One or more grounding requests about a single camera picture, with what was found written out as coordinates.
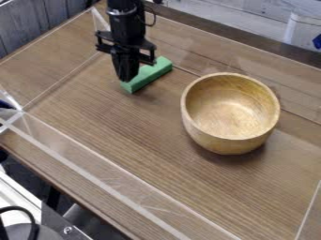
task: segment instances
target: green sponge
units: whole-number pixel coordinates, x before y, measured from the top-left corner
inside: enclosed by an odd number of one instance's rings
[[[122,82],[121,85],[128,92],[133,94],[172,70],[172,61],[166,57],[160,56],[157,58],[157,64],[154,66],[142,66],[140,68],[140,73],[133,80],[130,82]]]

